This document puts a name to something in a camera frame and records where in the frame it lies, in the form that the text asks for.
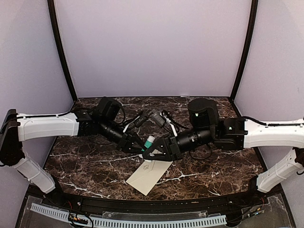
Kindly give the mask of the green white glue stick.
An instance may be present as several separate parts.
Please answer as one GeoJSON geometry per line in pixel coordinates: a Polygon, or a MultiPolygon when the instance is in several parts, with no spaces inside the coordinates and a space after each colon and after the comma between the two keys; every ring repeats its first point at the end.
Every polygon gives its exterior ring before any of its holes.
{"type": "Polygon", "coordinates": [[[153,136],[149,136],[144,144],[144,148],[142,149],[142,152],[149,149],[151,145],[153,144],[155,138],[153,136]]]}

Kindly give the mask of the cream paper envelope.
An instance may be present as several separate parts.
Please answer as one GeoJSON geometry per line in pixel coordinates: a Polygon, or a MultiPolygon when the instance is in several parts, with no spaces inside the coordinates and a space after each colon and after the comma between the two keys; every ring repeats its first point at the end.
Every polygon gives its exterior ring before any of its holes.
{"type": "Polygon", "coordinates": [[[144,161],[126,183],[147,196],[171,164],[169,161],[144,161]]]}

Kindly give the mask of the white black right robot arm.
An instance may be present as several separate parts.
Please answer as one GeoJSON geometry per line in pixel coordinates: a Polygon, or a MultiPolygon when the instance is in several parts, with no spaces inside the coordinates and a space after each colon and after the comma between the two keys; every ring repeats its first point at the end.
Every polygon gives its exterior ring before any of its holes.
{"type": "Polygon", "coordinates": [[[192,129],[177,135],[160,137],[143,152],[145,160],[177,161],[184,152],[213,143],[221,150],[243,150],[266,146],[291,147],[289,153],[269,170],[250,180],[249,191],[242,196],[253,206],[274,186],[304,168],[304,121],[261,122],[252,117],[220,119],[213,100],[196,98],[188,103],[192,129]]]}

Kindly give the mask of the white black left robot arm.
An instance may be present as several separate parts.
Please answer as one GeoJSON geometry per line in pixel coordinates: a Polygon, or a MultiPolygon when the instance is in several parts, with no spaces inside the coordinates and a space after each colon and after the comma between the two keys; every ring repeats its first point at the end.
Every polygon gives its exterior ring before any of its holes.
{"type": "Polygon", "coordinates": [[[109,97],[103,97],[97,106],[90,109],[63,114],[28,115],[10,109],[0,129],[0,165],[16,169],[48,194],[55,206],[63,207],[67,196],[61,192],[60,184],[28,156],[22,143],[44,137],[101,135],[116,143],[119,151],[140,154],[145,146],[138,134],[128,130],[126,122],[115,122],[122,109],[120,102],[109,97]]]}

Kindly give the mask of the black front table rail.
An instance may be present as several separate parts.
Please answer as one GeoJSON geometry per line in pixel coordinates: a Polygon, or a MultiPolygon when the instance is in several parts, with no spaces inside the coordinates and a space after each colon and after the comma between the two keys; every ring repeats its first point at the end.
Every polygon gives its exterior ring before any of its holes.
{"type": "Polygon", "coordinates": [[[232,212],[243,208],[265,204],[261,196],[253,196],[247,192],[217,196],[211,198],[198,198],[186,200],[122,200],[102,199],[61,193],[51,197],[60,206],[69,209],[102,214],[104,212],[121,213],[182,213],[182,212],[232,212]]]}

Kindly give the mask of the black left corner frame post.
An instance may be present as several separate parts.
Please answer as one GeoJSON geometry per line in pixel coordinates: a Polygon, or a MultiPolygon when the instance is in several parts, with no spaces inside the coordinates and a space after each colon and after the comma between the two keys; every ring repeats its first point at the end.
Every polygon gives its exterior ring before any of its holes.
{"type": "Polygon", "coordinates": [[[60,64],[61,64],[61,67],[63,70],[63,74],[65,77],[65,81],[66,81],[67,87],[69,89],[71,98],[72,98],[73,102],[76,102],[78,100],[78,97],[76,95],[76,90],[75,90],[75,87],[72,82],[71,74],[69,72],[67,59],[66,59],[60,31],[59,31],[59,24],[58,24],[58,20],[57,20],[55,1],[47,0],[47,3],[48,3],[47,5],[48,5],[49,17],[50,17],[50,21],[51,21],[51,27],[52,27],[52,31],[53,31],[55,44],[57,47],[57,53],[58,53],[58,57],[60,60],[60,64]]]}

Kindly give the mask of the black corner frame post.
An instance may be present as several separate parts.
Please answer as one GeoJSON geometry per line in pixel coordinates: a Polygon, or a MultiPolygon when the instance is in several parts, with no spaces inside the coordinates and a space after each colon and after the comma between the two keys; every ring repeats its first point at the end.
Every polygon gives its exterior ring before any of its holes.
{"type": "Polygon", "coordinates": [[[242,55],[240,58],[236,78],[233,84],[233,88],[230,94],[230,101],[235,102],[235,99],[237,97],[237,93],[240,87],[240,83],[242,80],[242,76],[245,70],[245,66],[247,63],[247,58],[251,46],[251,41],[252,41],[252,36],[254,33],[254,27],[255,27],[255,22],[256,22],[256,17],[257,17],[257,8],[258,8],[258,0],[252,0],[251,1],[251,7],[250,7],[250,14],[249,14],[249,19],[248,19],[248,25],[247,25],[247,32],[246,32],[246,37],[244,41],[244,46],[242,50],[242,55]]]}
{"type": "Polygon", "coordinates": [[[48,5],[49,17],[50,17],[50,21],[51,21],[51,27],[52,27],[52,31],[53,31],[55,44],[57,47],[57,53],[58,53],[58,57],[60,60],[60,64],[61,64],[61,67],[63,70],[63,74],[65,77],[65,81],[66,81],[67,87],[69,89],[71,98],[72,98],[73,102],[76,102],[78,100],[78,97],[76,95],[76,90],[75,90],[75,87],[72,82],[71,74],[69,72],[67,59],[66,59],[60,31],[59,31],[59,24],[58,24],[58,20],[57,20],[55,1],[47,0],[47,3],[48,3],[47,5],[48,5]]]}

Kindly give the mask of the black right corner frame post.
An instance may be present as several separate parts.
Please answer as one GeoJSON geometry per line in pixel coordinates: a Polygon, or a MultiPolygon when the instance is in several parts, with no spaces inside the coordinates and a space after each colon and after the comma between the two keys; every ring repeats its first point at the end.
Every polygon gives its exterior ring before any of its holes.
{"type": "Polygon", "coordinates": [[[240,83],[242,80],[242,76],[245,70],[245,66],[247,63],[247,58],[251,46],[251,41],[252,41],[252,36],[254,33],[254,27],[255,27],[255,22],[256,22],[256,17],[257,17],[257,8],[258,8],[258,0],[252,0],[251,1],[251,7],[250,7],[250,14],[249,14],[249,19],[248,19],[248,25],[247,25],[247,32],[246,32],[246,37],[244,41],[244,46],[242,50],[242,55],[240,58],[236,78],[233,84],[233,88],[230,94],[230,101],[235,102],[235,99],[237,97],[237,93],[240,87],[240,83]]]}

